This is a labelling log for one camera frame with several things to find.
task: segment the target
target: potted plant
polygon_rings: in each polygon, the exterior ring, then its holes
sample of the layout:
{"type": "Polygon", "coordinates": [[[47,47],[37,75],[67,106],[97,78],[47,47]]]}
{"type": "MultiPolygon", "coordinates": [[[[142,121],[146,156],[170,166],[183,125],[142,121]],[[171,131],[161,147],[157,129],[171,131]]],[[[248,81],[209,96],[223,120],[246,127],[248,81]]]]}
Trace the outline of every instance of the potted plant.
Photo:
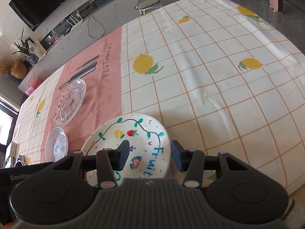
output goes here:
{"type": "Polygon", "coordinates": [[[23,38],[22,38],[22,36],[23,36],[23,31],[24,31],[24,28],[23,28],[23,30],[22,30],[21,39],[18,39],[18,36],[17,36],[17,44],[14,42],[14,44],[15,44],[16,47],[19,49],[19,51],[12,53],[12,55],[15,54],[15,53],[21,52],[21,53],[27,55],[27,56],[29,57],[30,61],[31,61],[33,64],[37,64],[37,62],[38,62],[38,60],[39,60],[39,57],[38,57],[36,54],[34,54],[34,53],[30,53],[30,48],[29,48],[28,42],[27,42],[26,40],[23,41],[23,38]]]}
{"type": "Polygon", "coordinates": [[[17,79],[24,79],[27,75],[27,67],[21,59],[17,59],[14,63],[10,63],[3,58],[2,61],[0,61],[0,75],[6,76],[9,73],[17,79]]]}

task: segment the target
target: strawberry drawing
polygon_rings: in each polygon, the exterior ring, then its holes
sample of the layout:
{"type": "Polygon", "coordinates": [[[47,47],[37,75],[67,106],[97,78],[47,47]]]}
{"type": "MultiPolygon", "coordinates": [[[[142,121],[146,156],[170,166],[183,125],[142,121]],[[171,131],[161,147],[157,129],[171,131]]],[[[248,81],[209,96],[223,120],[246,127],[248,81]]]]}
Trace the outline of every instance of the strawberry drawing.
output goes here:
{"type": "Polygon", "coordinates": [[[140,156],[133,157],[132,160],[130,161],[130,168],[136,169],[139,166],[141,159],[142,157],[140,156]]]}
{"type": "Polygon", "coordinates": [[[130,130],[127,132],[127,135],[130,137],[134,137],[135,135],[138,135],[137,130],[130,130]]]}

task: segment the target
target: electric cable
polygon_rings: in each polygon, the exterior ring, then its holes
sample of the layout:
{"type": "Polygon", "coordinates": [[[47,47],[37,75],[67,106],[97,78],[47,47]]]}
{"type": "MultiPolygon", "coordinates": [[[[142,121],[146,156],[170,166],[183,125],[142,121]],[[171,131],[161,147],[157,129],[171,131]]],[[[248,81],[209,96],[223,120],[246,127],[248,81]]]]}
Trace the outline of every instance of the electric cable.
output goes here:
{"type": "Polygon", "coordinates": [[[291,1],[289,0],[286,0],[287,2],[291,3],[293,6],[297,7],[299,10],[301,10],[303,13],[305,13],[305,11],[301,8],[299,8],[298,6],[296,6],[294,3],[292,3],[291,1]]]}
{"type": "MultiPolygon", "coordinates": [[[[97,22],[97,23],[99,23],[102,27],[103,27],[103,29],[104,29],[104,33],[102,34],[102,36],[99,38],[99,39],[101,39],[103,36],[104,36],[104,34],[106,33],[106,30],[105,30],[105,27],[99,22],[99,21],[97,21],[95,18],[94,18],[94,16],[91,14],[91,16],[92,16],[92,18],[97,22]]],[[[96,40],[99,40],[99,39],[97,39],[97,38],[95,38],[95,37],[93,37],[93,36],[91,36],[90,34],[89,34],[89,21],[90,21],[90,16],[88,15],[88,17],[89,17],[89,19],[88,19],[88,24],[87,24],[87,26],[88,26],[88,35],[91,37],[91,38],[93,38],[93,39],[96,39],[96,40]]]]}

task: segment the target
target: lemon print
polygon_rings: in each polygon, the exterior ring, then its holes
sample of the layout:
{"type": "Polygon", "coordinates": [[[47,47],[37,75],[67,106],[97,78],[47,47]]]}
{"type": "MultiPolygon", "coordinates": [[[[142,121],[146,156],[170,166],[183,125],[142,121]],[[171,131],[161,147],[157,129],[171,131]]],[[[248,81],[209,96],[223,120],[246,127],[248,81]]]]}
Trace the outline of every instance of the lemon print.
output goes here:
{"type": "Polygon", "coordinates": [[[31,163],[31,158],[30,158],[30,157],[25,157],[24,162],[25,162],[26,164],[31,163]]]}
{"type": "Polygon", "coordinates": [[[249,17],[250,19],[254,20],[254,21],[259,21],[258,19],[260,18],[256,13],[252,12],[251,10],[243,7],[243,6],[238,6],[237,10],[242,14],[245,15],[247,17],[249,17]]]}
{"type": "Polygon", "coordinates": [[[149,15],[151,12],[152,12],[152,11],[150,11],[150,12],[148,12],[148,13],[144,14],[144,15],[140,15],[140,17],[141,17],[141,16],[146,16],[146,15],[149,15]]]}
{"type": "Polygon", "coordinates": [[[14,131],[13,137],[16,136],[17,132],[18,132],[18,128],[14,131]]]}
{"type": "Polygon", "coordinates": [[[45,99],[43,99],[38,107],[37,107],[37,111],[36,111],[36,117],[38,117],[38,115],[41,113],[42,109],[43,109],[43,106],[45,105],[45,99]]]}
{"type": "Polygon", "coordinates": [[[163,66],[158,69],[158,63],[153,64],[153,58],[147,54],[140,54],[134,61],[132,65],[135,72],[139,74],[157,74],[162,70],[163,66]]]}
{"type": "Polygon", "coordinates": [[[179,24],[188,22],[191,18],[189,16],[183,16],[182,19],[178,21],[179,24]]]}
{"type": "Polygon", "coordinates": [[[260,67],[262,67],[263,64],[256,60],[256,59],[243,59],[242,61],[240,61],[238,68],[243,71],[241,68],[243,69],[259,69],[260,67]]]}
{"type": "Polygon", "coordinates": [[[122,139],[122,138],[124,138],[125,134],[121,130],[115,130],[114,136],[118,139],[122,139]]]}

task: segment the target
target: pink container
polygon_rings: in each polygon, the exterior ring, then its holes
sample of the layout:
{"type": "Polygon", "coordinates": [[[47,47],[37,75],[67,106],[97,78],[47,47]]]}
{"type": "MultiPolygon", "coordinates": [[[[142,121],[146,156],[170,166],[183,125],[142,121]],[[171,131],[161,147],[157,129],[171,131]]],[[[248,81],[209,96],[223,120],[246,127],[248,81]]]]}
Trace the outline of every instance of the pink container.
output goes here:
{"type": "Polygon", "coordinates": [[[27,82],[28,88],[27,88],[27,90],[26,90],[25,93],[26,93],[27,95],[32,94],[32,93],[39,87],[40,84],[42,84],[42,81],[40,81],[40,80],[37,79],[37,78],[34,78],[33,81],[28,81],[28,82],[27,82]]]}

